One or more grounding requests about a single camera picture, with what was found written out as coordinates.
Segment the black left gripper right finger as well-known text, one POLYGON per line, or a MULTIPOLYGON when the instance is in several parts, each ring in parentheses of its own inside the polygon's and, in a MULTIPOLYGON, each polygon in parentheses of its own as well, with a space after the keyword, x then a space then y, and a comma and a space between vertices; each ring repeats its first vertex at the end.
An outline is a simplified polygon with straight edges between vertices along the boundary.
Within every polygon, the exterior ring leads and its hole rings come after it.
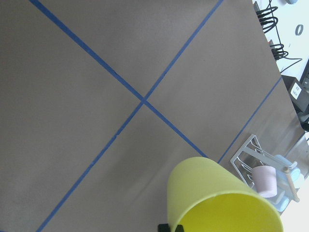
POLYGON ((182 225, 177 225, 175 232, 184 232, 184 228, 182 225))

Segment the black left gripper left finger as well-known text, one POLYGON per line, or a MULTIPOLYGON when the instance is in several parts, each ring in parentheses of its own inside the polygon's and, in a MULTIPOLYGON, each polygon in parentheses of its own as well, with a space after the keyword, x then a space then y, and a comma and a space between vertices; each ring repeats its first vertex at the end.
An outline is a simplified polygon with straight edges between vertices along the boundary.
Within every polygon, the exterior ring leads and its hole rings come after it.
POLYGON ((159 224, 157 226, 157 231, 158 232, 170 232, 170 227, 168 224, 159 224))

